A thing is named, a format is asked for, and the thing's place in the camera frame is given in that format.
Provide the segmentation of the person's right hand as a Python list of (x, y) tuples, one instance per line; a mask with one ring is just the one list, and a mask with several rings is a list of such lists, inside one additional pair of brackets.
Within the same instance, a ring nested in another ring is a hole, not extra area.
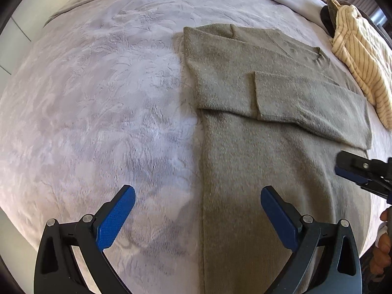
[(384, 210), (380, 215), (382, 223), (377, 231), (377, 238), (375, 241), (375, 247), (373, 248), (373, 257), (370, 262), (370, 270), (374, 275), (382, 275), (384, 269), (391, 265), (391, 238), (389, 237), (388, 227), (389, 221), (388, 215), (391, 212), (391, 207)]

